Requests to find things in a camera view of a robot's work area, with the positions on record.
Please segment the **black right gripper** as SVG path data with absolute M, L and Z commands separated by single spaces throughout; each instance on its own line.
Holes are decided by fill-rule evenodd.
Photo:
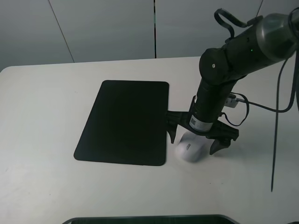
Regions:
M 233 127 L 230 127 L 220 121 L 216 121 L 209 132 L 199 132 L 194 130 L 189 122 L 191 120 L 191 109 L 195 104 L 196 96 L 193 96 L 192 102 L 188 112 L 173 112 L 168 111 L 166 113 L 166 130 L 170 136 L 171 144 L 174 143 L 177 133 L 177 127 L 182 126 L 186 130 L 199 135 L 206 136 L 208 139 L 214 139 L 209 154 L 213 155 L 214 153 L 228 148 L 231 144 L 231 140 L 236 140 L 239 137 L 239 130 Z

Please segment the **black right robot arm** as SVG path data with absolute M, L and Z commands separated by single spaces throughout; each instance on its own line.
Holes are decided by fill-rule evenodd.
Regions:
M 299 51 L 299 11 L 258 16 L 242 22 L 225 9 L 214 13 L 230 32 L 220 48 L 199 60 L 201 82 L 187 112 L 167 112 L 167 132 L 175 140 L 178 126 L 213 140 L 210 154 L 228 148 L 239 136 L 237 126 L 218 120 L 236 82 L 248 74 L 290 58 Z

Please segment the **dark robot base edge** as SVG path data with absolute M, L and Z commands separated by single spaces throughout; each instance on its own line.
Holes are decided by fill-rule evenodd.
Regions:
M 145 217 L 77 217 L 64 224 L 237 224 L 223 215 L 178 215 Z

